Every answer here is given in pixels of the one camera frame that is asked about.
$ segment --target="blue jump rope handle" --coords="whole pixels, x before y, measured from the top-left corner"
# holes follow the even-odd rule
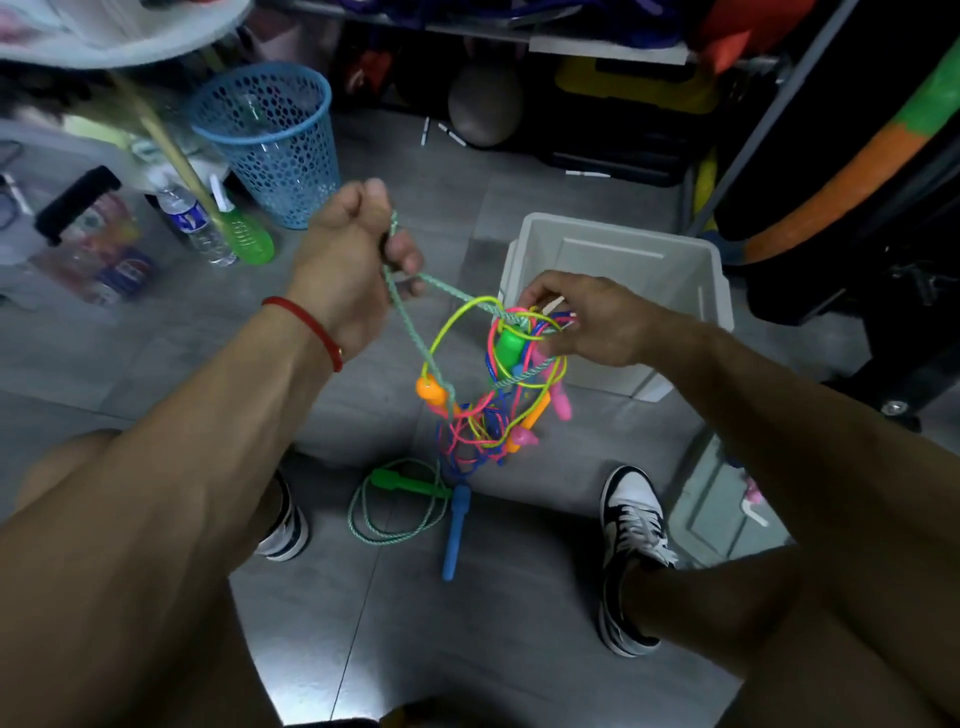
[[[450,535],[446,537],[446,555],[444,556],[444,581],[453,581],[457,570],[457,556],[460,554],[460,537],[464,533],[464,518],[470,510],[470,488],[458,483],[450,497]]]

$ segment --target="wrist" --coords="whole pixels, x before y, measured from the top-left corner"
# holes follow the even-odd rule
[[[324,342],[303,321],[276,305],[265,305],[257,319],[266,322],[269,346],[297,368],[308,368],[324,376],[333,374],[333,359]]]
[[[287,292],[283,294],[287,301],[295,303],[314,320],[320,324],[337,346],[343,347],[340,330],[342,327],[341,316],[333,304],[333,297],[329,294],[329,289],[323,285],[313,285],[309,289],[297,286],[296,282],[291,284]]]

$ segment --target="blue mesh basket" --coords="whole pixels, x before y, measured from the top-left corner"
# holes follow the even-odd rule
[[[269,62],[215,76],[187,113],[263,208],[283,227],[303,230],[340,186],[329,109],[321,74]]]

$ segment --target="orange object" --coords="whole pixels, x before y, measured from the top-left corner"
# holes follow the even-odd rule
[[[550,393],[547,392],[546,396],[540,400],[534,410],[523,418],[523,421],[520,423],[521,427],[526,427],[527,429],[533,429],[534,425],[537,423],[537,420],[540,419],[540,415],[546,411],[546,408],[550,405]],[[520,449],[520,445],[517,445],[512,440],[507,441],[507,452],[516,452]]]
[[[754,235],[743,248],[744,262],[757,263],[779,255],[825,230],[880,189],[929,140],[902,124],[884,127],[817,194]]]
[[[716,0],[690,46],[721,74],[741,56],[774,48],[814,4],[815,0]]]
[[[417,394],[435,407],[446,407],[446,390],[440,386],[433,375],[422,376],[417,380]]]

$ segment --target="forearm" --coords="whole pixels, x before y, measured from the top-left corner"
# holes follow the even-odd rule
[[[746,465],[796,537],[809,523],[803,513],[816,509],[818,527],[895,514],[925,537],[957,543],[944,515],[960,516],[960,459],[720,329],[671,324],[650,363]]]
[[[13,516],[0,531],[0,694],[57,685],[63,725],[132,699],[222,588],[330,371],[316,337],[268,307],[101,458]],[[36,696],[5,698],[5,710],[19,724],[50,719]]]

